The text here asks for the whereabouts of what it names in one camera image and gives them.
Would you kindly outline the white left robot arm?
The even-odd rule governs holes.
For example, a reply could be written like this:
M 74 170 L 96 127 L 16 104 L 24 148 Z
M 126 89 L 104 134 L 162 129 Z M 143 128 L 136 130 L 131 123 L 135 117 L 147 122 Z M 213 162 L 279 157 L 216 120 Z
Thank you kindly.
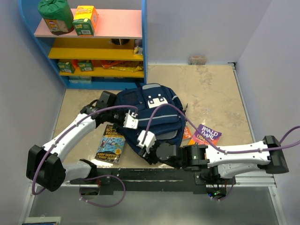
M 99 125 L 109 122 L 122 125 L 127 106 L 116 106 L 117 96 L 103 91 L 99 99 L 84 106 L 75 120 L 51 141 L 39 147 L 33 145 L 28 153 L 26 177 L 51 192 L 64 182 L 83 180 L 87 184 L 96 181 L 97 166 L 86 159 L 65 164 L 71 150 Z

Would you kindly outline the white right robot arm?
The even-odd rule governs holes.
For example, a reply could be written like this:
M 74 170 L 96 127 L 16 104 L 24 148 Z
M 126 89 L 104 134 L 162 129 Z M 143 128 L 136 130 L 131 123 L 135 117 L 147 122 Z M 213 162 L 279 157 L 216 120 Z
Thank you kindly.
M 202 180 L 220 184 L 236 175 L 265 170 L 267 174 L 283 174 L 289 171 L 280 143 L 274 136 L 262 141 L 221 146 L 189 145 L 179 147 L 159 143 L 153 133 L 141 133 L 137 138 L 139 154 L 147 159 L 188 172 L 198 172 Z

